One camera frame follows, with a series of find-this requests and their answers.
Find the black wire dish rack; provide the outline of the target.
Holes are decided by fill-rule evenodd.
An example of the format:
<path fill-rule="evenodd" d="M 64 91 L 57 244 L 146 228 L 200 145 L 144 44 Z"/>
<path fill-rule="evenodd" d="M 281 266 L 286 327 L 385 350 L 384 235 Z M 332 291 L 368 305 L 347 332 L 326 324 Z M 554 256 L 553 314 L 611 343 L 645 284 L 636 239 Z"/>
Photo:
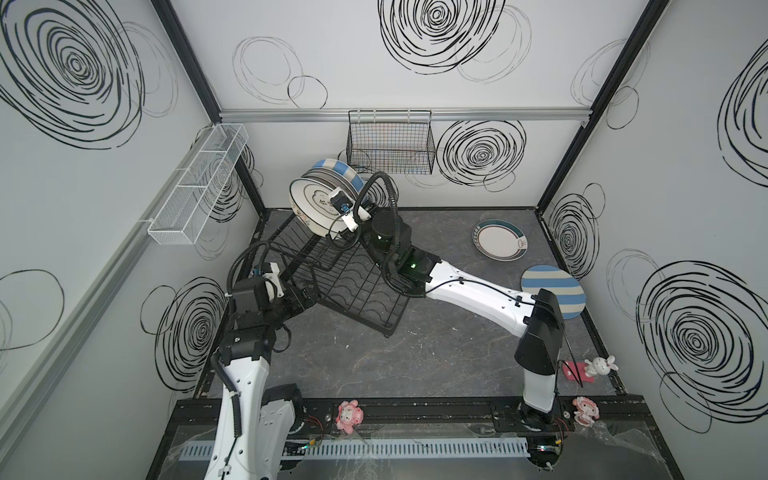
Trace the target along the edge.
<path fill-rule="evenodd" d="M 390 289 L 364 248 L 333 249 L 288 209 L 271 209 L 264 239 L 282 261 L 281 279 L 313 286 L 318 302 L 386 337 L 396 331 L 408 299 Z"/>

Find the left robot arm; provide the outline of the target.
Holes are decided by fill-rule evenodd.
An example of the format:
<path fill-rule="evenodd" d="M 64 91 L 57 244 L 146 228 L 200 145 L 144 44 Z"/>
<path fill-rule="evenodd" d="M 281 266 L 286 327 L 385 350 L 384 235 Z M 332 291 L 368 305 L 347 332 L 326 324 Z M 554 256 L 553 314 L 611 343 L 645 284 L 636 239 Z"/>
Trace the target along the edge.
<path fill-rule="evenodd" d="M 288 436 L 303 426 L 294 383 L 268 388 L 277 333 L 316 302 L 312 288 L 285 284 L 277 263 L 229 287 L 230 317 L 211 366 L 223 384 L 207 479 L 275 479 Z"/>

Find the blue striped plate front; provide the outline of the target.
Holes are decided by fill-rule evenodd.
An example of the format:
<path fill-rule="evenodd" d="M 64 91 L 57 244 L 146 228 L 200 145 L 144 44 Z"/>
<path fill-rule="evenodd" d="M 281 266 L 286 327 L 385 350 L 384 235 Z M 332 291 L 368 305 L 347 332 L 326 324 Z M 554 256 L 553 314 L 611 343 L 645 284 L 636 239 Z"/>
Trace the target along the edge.
<path fill-rule="evenodd" d="M 360 175 L 351 166 L 338 159 L 320 160 L 309 169 L 309 172 L 333 178 L 355 194 L 359 194 L 364 186 L 364 181 Z"/>

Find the white plate black rim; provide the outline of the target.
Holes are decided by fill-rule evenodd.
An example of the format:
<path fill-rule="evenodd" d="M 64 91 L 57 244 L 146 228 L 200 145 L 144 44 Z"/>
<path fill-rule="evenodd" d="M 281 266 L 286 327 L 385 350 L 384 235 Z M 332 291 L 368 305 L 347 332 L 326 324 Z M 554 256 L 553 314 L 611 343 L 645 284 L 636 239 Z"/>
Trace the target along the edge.
<path fill-rule="evenodd" d="M 308 178 L 294 180 L 289 188 L 295 215 L 312 233 L 335 239 L 347 230 L 347 225 L 331 202 L 332 193 L 329 186 Z"/>

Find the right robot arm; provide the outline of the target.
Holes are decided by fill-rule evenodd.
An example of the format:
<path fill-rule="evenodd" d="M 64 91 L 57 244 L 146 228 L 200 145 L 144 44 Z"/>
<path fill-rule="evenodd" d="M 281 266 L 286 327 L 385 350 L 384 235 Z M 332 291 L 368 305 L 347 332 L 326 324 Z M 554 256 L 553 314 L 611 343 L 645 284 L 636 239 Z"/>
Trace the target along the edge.
<path fill-rule="evenodd" d="M 554 423 L 564 320 L 553 292 L 528 294 L 470 275 L 413 246 L 410 226 L 398 213 L 388 209 L 361 214 L 339 188 L 331 191 L 326 204 L 346 230 L 362 236 L 359 242 L 392 290 L 461 307 L 517 337 L 514 359 L 524 370 L 521 422 L 532 431 Z"/>

